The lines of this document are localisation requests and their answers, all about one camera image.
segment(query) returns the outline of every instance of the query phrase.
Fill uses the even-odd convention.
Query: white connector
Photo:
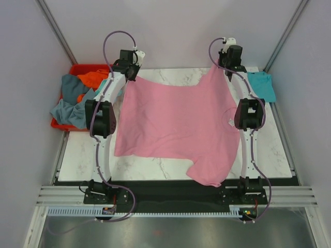
[[[224,45],[222,53],[227,53],[228,49],[231,45],[237,45],[236,39],[235,38],[229,38],[227,39],[227,42]]]

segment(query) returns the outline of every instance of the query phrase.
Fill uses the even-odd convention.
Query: gray cloth
[[[74,75],[62,76],[62,98],[63,101],[71,105],[77,104],[77,97],[81,94],[87,93],[89,90],[82,81]]]
[[[51,110],[51,114],[60,125],[74,125],[76,128],[84,129],[86,128],[85,102],[95,96],[95,92],[90,89],[82,101],[76,105],[71,105],[61,99],[58,105]]]

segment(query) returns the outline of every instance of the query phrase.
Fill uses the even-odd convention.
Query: teal cloth
[[[52,116],[60,125],[73,125],[79,129],[86,128],[85,102],[95,97],[95,92],[90,89],[80,103],[71,105],[61,99],[58,105],[51,110]]]
[[[77,97],[89,90],[82,81],[74,75],[62,76],[62,99],[71,105],[77,104]]]
[[[247,72],[247,78],[252,89],[259,98],[266,102],[276,102],[276,95],[272,86],[271,75],[260,72]]]
[[[105,85],[106,82],[107,82],[107,79],[102,80],[102,82],[101,82],[99,88],[95,91],[95,94],[96,94],[96,95],[98,95],[98,94],[101,92],[101,90],[102,90],[102,88],[104,87],[104,85]],[[119,93],[117,94],[117,97],[121,96],[122,93],[123,93],[123,91],[120,90]]]

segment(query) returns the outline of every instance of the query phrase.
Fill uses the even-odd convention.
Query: orange cloth
[[[77,97],[77,103],[80,103],[83,100],[85,94],[81,94]]]
[[[82,81],[82,83],[88,87],[92,88],[94,91],[96,91],[102,80],[107,79],[109,74],[109,70],[97,70],[97,71],[91,71],[84,75],[78,75],[77,77]]]

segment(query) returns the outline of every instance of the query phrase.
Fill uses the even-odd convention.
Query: metal floor
[[[54,232],[88,218],[47,217]],[[62,236],[44,230],[40,248],[316,247],[304,209],[269,209],[255,224],[224,218],[130,218],[92,222]]]

